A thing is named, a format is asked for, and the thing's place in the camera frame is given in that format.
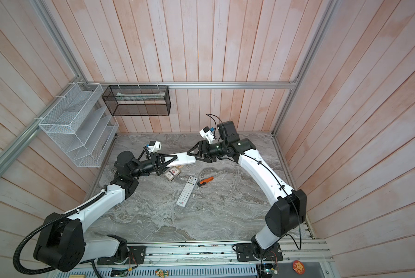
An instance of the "gray marble surface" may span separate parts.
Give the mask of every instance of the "gray marble surface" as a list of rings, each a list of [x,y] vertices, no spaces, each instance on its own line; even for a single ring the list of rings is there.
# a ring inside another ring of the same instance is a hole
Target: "gray marble surface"
[[[260,151],[266,163],[286,180],[269,133],[241,133]],[[116,140],[98,188],[113,179],[116,156],[129,150],[138,157],[149,141],[161,141],[160,153],[179,153],[200,140],[199,134],[135,134]],[[193,240],[249,240],[265,224],[270,205],[262,190],[238,164],[229,160],[198,161],[181,168],[173,181],[151,174],[141,177],[134,194],[94,222],[87,233],[116,234],[128,242],[171,242]],[[195,186],[186,207],[176,201],[189,176],[207,178],[208,184]],[[298,230],[291,234],[298,235]]]

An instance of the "white remote control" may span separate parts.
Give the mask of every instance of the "white remote control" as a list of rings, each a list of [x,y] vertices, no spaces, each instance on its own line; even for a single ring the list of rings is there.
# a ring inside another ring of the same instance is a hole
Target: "white remote control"
[[[182,206],[182,207],[186,206],[186,203],[188,202],[188,199],[192,194],[192,190],[194,189],[195,184],[197,183],[197,180],[198,179],[196,177],[193,177],[193,176],[189,177],[188,181],[186,182],[186,185],[184,186],[180,194],[180,197],[177,200],[177,205]]]

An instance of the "black mounting plate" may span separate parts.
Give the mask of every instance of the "black mounting plate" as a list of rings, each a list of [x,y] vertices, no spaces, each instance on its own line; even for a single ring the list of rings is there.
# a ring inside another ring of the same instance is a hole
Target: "black mounting plate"
[[[239,262],[253,262],[253,261],[260,261],[262,258],[256,258],[256,256],[254,256],[253,251],[254,248],[251,245],[252,243],[238,243],[236,244],[236,252],[237,252],[237,260]],[[280,249],[280,244],[278,244],[277,242],[274,243],[270,248],[266,249],[263,251],[264,254],[264,260],[270,260],[272,259],[273,261],[276,262],[277,261],[282,261],[283,260],[283,256],[282,256],[282,252]]]
[[[144,256],[146,255],[146,247],[145,246],[128,246],[129,248],[129,257],[130,257],[130,263],[132,265],[135,264],[134,261],[136,261],[139,265],[144,264]],[[98,265],[114,265],[113,259],[110,257],[102,257],[98,259],[97,262]],[[125,265],[129,264],[129,259],[124,263]]]

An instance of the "wooden plank wall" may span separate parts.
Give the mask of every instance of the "wooden plank wall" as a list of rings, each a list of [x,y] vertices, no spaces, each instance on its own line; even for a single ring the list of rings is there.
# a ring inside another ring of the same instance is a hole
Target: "wooden plank wall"
[[[45,0],[95,82],[289,81],[329,0]],[[197,132],[205,115],[270,131],[284,89],[171,90],[170,117],[118,117],[122,133]]]
[[[342,277],[415,277],[415,0],[340,3],[277,139]]]
[[[0,152],[72,79],[30,2],[0,1]],[[0,277],[25,277],[12,267],[16,246],[50,213],[80,204],[93,172],[75,167],[45,133],[10,166],[0,179]],[[41,268],[32,258],[35,244],[32,239],[21,258],[25,266]]]

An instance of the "red sticker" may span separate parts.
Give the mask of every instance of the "red sticker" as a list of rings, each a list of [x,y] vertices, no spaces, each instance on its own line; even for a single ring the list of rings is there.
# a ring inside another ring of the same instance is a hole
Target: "red sticker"
[[[305,266],[300,261],[293,261],[293,269],[297,274],[305,273]]]

